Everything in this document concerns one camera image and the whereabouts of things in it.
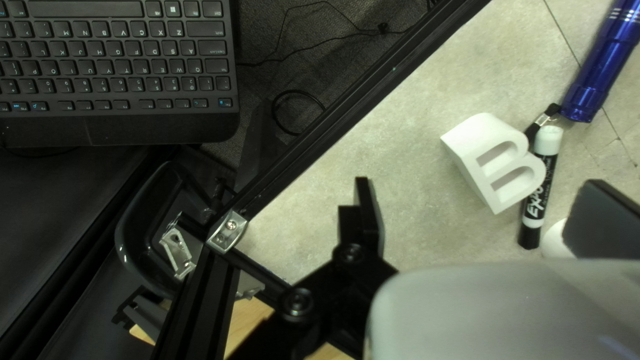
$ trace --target bolt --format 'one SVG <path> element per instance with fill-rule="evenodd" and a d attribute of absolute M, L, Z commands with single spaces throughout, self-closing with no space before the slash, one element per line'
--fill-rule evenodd
<path fill-rule="evenodd" d="M 235 221 L 233 221 L 233 220 L 229 220 L 229 221 L 225 224 L 225 226 L 226 226 L 226 227 L 227 227 L 227 229 L 229 229 L 229 230 L 234 230 L 238 225 L 236 224 L 236 222 L 235 222 Z"/>

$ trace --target gray blurred object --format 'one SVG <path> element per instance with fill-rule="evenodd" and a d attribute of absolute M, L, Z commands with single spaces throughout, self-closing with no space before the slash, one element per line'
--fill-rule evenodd
<path fill-rule="evenodd" d="M 556 260 L 399 274 L 365 359 L 640 359 L 640 262 Z"/>

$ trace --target keyboard key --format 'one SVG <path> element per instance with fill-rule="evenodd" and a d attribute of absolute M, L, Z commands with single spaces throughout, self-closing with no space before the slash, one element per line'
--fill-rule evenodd
<path fill-rule="evenodd" d="M 50 38 L 53 36 L 51 24 L 48 21 L 36 21 L 33 23 L 33 30 L 36 35 L 41 38 Z"/>
<path fill-rule="evenodd" d="M 200 9 L 198 7 L 198 1 L 184 1 L 182 3 L 184 7 L 184 16 L 186 17 L 200 17 Z"/>
<path fill-rule="evenodd" d="M 91 79 L 91 86 L 95 92 L 109 92 L 109 83 L 107 82 L 107 79 Z"/>
<path fill-rule="evenodd" d="M 155 108 L 153 100 L 138 100 L 138 106 L 141 109 L 153 109 L 153 108 Z"/>
<path fill-rule="evenodd" d="M 195 91 L 196 90 L 196 79 L 195 78 L 182 78 L 182 89 L 184 91 Z"/>
<path fill-rule="evenodd" d="M 123 56 L 122 43 L 119 41 L 107 41 L 107 54 L 109 56 Z"/>
<path fill-rule="evenodd" d="M 49 48 L 51 49 L 51 54 L 57 58 L 69 56 L 64 41 L 49 42 Z"/>
<path fill-rule="evenodd" d="M 123 78 L 111 78 L 111 90 L 114 92 L 127 91 L 127 84 Z"/>
<path fill-rule="evenodd" d="M 54 21 L 53 22 L 53 33 L 56 34 L 59 38 L 70 38 L 71 37 L 71 27 L 69 26 L 68 21 Z"/>
<path fill-rule="evenodd" d="M 71 80 L 69 79 L 56 79 L 56 88 L 58 89 L 58 92 L 64 94 L 74 92 L 74 86 L 71 85 Z"/>
<path fill-rule="evenodd" d="M 63 111 L 73 110 L 74 102 L 73 101 L 58 101 L 58 109 Z"/>
<path fill-rule="evenodd" d="M 146 75 L 149 73 L 149 62 L 147 60 L 133 60 L 133 70 L 136 74 Z"/>
<path fill-rule="evenodd" d="M 129 91 L 142 92 L 145 91 L 144 82 L 141 78 L 129 78 Z"/>
<path fill-rule="evenodd" d="M 154 74 L 166 74 L 166 61 L 164 60 L 151 60 L 151 68 Z"/>
<path fill-rule="evenodd" d="M 116 72 L 120 75 L 131 73 L 131 63 L 129 60 L 116 60 Z"/>
<path fill-rule="evenodd" d="M 9 14 L 13 17 L 27 17 L 27 10 L 22 1 L 8 1 Z"/>
<path fill-rule="evenodd" d="M 106 21 L 94 21 L 93 25 L 93 34 L 99 38 L 107 38 L 110 37 L 109 33 L 109 25 Z"/>
<path fill-rule="evenodd" d="M 129 109 L 129 101 L 126 100 L 114 100 L 113 108 L 118 110 L 128 110 Z"/>
<path fill-rule="evenodd" d="M 180 51 L 182 51 L 182 55 L 193 56 L 196 54 L 196 44 L 191 40 L 181 40 Z"/>
<path fill-rule="evenodd" d="M 198 86 L 201 91 L 211 91 L 213 90 L 213 79 L 209 76 L 200 76 L 198 78 Z"/>
<path fill-rule="evenodd" d="M 11 103 L 11 108 L 14 111 L 29 111 L 29 104 L 23 101 L 15 101 Z"/>
<path fill-rule="evenodd" d="M 193 107 L 194 108 L 208 108 L 209 102 L 207 99 L 193 99 Z"/>
<path fill-rule="evenodd" d="M 167 17 L 180 17 L 180 3 L 178 1 L 165 1 L 164 13 Z"/>
<path fill-rule="evenodd" d="M 95 62 L 95 67 L 98 69 L 100 75 L 113 75 L 113 64 L 111 60 L 98 60 Z"/>
<path fill-rule="evenodd" d="M 18 80 L 18 87 L 23 94 L 36 94 L 38 92 L 35 82 L 31 79 Z"/>
<path fill-rule="evenodd" d="M 33 56 L 36 56 L 38 58 L 45 58 L 45 57 L 49 56 L 49 50 L 47 49 L 47 43 L 44 42 L 44 41 L 32 41 L 31 42 L 31 52 L 33 53 Z"/>
<path fill-rule="evenodd" d="M 93 61 L 91 60 L 79 60 L 78 61 L 78 71 L 82 75 L 94 75 L 95 67 L 93 66 Z"/>
<path fill-rule="evenodd" d="M 0 41 L 0 58 L 8 58 L 11 56 L 11 52 L 9 52 L 9 44 L 4 41 Z"/>
<path fill-rule="evenodd" d="M 142 56 L 142 48 L 139 41 L 125 41 L 124 47 L 128 56 Z"/>
<path fill-rule="evenodd" d="M 160 78 L 147 78 L 147 90 L 148 91 L 162 91 L 162 81 Z"/>
<path fill-rule="evenodd" d="M 187 69 L 190 74 L 201 74 L 202 73 L 202 61 L 200 59 L 189 59 L 187 60 Z"/>
<path fill-rule="evenodd" d="M 145 47 L 145 55 L 147 56 L 158 56 L 160 55 L 160 46 L 157 41 L 153 40 L 145 40 L 143 43 Z"/>
<path fill-rule="evenodd" d="M 217 76 L 216 77 L 216 89 L 218 90 L 230 90 L 231 84 L 228 76 Z"/>
<path fill-rule="evenodd" d="M 181 21 L 170 21 L 167 22 L 167 26 L 169 27 L 169 36 L 170 37 L 183 37 L 184 30 L 182 28 Z"/>
<path fill-rule="evenodd" d="M 207 66 L 207 73 L 209 74 L 229 72 L 227 59 L 206 59 L 204 63 Z"/>
<path fill-rule="evenodd" d="M 0 80 L 0 90 L 3 94 L 17 94 L 18 84 L 13 79 L 2 79 Z"/>
<path fill-rule="evenodd" d="M 162 17 L 162 6 L 160 6 L 160 1 L 145 1 L 145 5 L 147 6 L 148 17 Z"/>
<path fill-rule="evenodd" d="M 12 38 L 13 28 L 8 21 L 0 21 L 0 38 Z"/>
<path fill-rule="evenodd" d="M 63 75 L 78 75 L 76 62 L 73 60 L 60 60 L 60 72 Z"/>
<path fill-rule="evenodd" d="M 180 59 L 169 60 L 169 68 L 172 74 L 184 74 L 184 61 Z"/>
<path fill-rule="evenodd" d="M 110 110 L 111 103 L 108 100 L 96 100 L 93 102 L 96 110 Z"/>
<path fill-rule="evenodd" d="M 222 17 L 222 2 L 202 1 L 202 15 L 204 17 Z"/>
<path fill-rule="evenodd" d="M 67 43 L 67 45 L 69 46 L 69 53 L 71 54 L 71 56 L 86 56 L 84 42 L 70 41 Z"/>
<path fill-rule="evenodd" d="M 89 30 L 89 23 L 86 21 L 74 21 L 71 23 L 71 27 L 79 38 L 90 38 L 91 30 Z"/>
<path fill-rule="evenodd" d="M 11 52 L 16 58 L 28 58 L 30 56 L 29 46 L 24 41 L 12 41 Z"/>
<path fill-rule="evenodd" d="M 86 100 L 76 101 L 76 108 L 78 110 L 93 110 L 91 101 L 86 101 Z"/>
<path fill-rule="evenodd" d="M 32 38 L 33 30 L 31 30 L 31 24 L 28 21 L 16 21 L 13 23 L 15 26 L 15 34 L 20 38 Z"/>
<path fill-rule="evenodd" d="M 230 108 L 233 106 L 231 99 L 226 97 L 221 97 L 218 99 L 218 106 L 220 108 Z"/>
<path fill-rule="evenodd" d="M 150 21 L 149 32 L 154 38 L 163 38 L 166 36 L 164 31 L 164 23 L 162 21 Z"/>
<path fill-rule="evenodd" d="M 22 69 L 17 61 L 5 60 L 3 61 L 4 72 L 9 76 L 21 76 Z"/>
<path fill-rule="evenodd" d="M 164 78 L 164 89 L 166 91 L 178 91 L 178 78 Z"/>
<path fill-rule="evenodd" d="M 144 21 L 132 21 L 131 33 L 135 38 L 145 38 L 147 37 L 147 25 Z"/>
<path fill-rule="evenodd" d="M 33 111 L 49 111 L 49 105 L 46 101 L 34 101 L 31 103 L 31 109 Z"/>
<path fill-rule="evenodd" d="M 191 37 L 223 37 L 225 25 L 222 21 L 187 21 L 187 35 Z"/>
<path fill-rule="evenodd" d="M 191 101 L 189 99 L 176 99 L 175 107 L 178 109 L 186 109 L 191 107 Z"/>
<path fill-rule="evenodd" d="M 53 94 L 56 92 L 56 88 L 53 87 L 53 80 L 51 79 L 37 79 L 36 86 L 43 94 Z"/>
<path fill-rule="evenodd" d="M 37 61 L 23 61 L 22 62 L 22 71 L 24 71 L 25 75 L 29 76 L 38 76 L 40 75 L 40 69 L 38 68 Z"/>
<path fill-rule="evenodd" d="M 173 107 L 173 103 L 169 99 L 159 99 L 156 101 L 159 109 L 170 109 Z"/>
<path fill-rule="evenodd" d="M 91 83 L 89 79 L 74 79 L 74 88 L 76 92 L 91 92 Z"/>
<path fill-rule="evenodd" d="M 223 40 L 198 40 L 200 55 L 226 55 L 227 43 Z"/>
<path fill-rule="evenodd" d="M 111 21 L 111 30 L 113 30 L 113 36 L 117 38 L 128 38 L 129 30 L 127 29 L 127 23 L 124 21 Z"/>
<path fill-rule="evenodd" d="M 162 41 L 162 53 L 167 56 L 178 55 L 178 44 L 173 40 Z"/>

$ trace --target gray carpet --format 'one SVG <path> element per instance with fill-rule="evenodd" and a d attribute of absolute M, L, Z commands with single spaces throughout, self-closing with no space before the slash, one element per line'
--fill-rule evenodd
<path fill-rule="evenodd" d="M 257 63 L 263 60 L 276 46 L 286 10 L 313 2 L 240 1 L 242 51 L 236 62 Z M 330 2 L 361 29 L 376 29 L 379 23 L 387 22 L 389 31 L 403 31 L 427 11 L 426 0 Z M 272 58 L 283 58 L 296 49 L 356 32 L 359 31 L 327 4 L 298 8 L 289 12 L 278 52 Z M 300 89 L 329 106 L 401 37 L 387 34 L 334 40 L 297 53 L 282 63 L 237 67 L 240 128 L 230 140 L 203 144 L 201 149 L 226 166 L 237 168 L 251 114 L 263 99 L 272 99 L 284 90 Z M 279 109 L 278 116 L 289 129 L 301 131 L 320 113 L 321 110 L 311 100 L 292 97 Z M 278 137 L 285 143 L 293 139 L 293 136 L 282 132 Z"/>

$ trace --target white object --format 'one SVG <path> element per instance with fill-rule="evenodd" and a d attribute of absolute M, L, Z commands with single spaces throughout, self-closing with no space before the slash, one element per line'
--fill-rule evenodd
<path fill-rule="evenodd" d="M 540 241 L 540 250 L 544 258 L 575 259 L 576 256 L 564 243 L 562 230 L 566 223 L 566 218 L 556 222 L 547 230 Z"/>
<path fill-rule="evenodd" d="M 529 196 L 545 178 L 545 165 L 528 151 L 527 137 L 492 114 L 474 115 L 440 139 L 494 214 Z"/>

